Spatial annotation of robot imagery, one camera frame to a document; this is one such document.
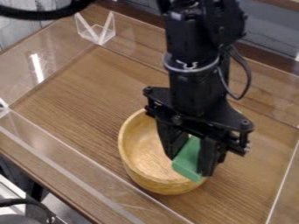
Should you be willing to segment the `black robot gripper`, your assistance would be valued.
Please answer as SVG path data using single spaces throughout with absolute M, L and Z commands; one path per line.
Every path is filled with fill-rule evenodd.
M 207 64 L 187 64 L 167 53 L 163 65 L 168 87 L 147 87 L 145 113 L 156 120 L 165 156 L 173 160 L 190 136 L 200 139 L 198 173 L 210 177 L 228 151 L 247 153 L 254 123 L 238 112 L 228 99 L 243 94 L 230 89 L 230 62 L 235 60 L 252 77 L 248 63 L 238 52 L 222 52 Z

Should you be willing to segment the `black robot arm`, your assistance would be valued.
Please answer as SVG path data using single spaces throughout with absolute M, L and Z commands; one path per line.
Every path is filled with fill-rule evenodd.
M 172 169 L 196 182 L 212 175 L 228 152 L 248 152 L 254 123 L 230 105 L 230 62 L 248 64 L 234 44 L 246 35 L 239 0 L 156 0 L 164 17 L 168 87 L 147 87 L 145 113 Z

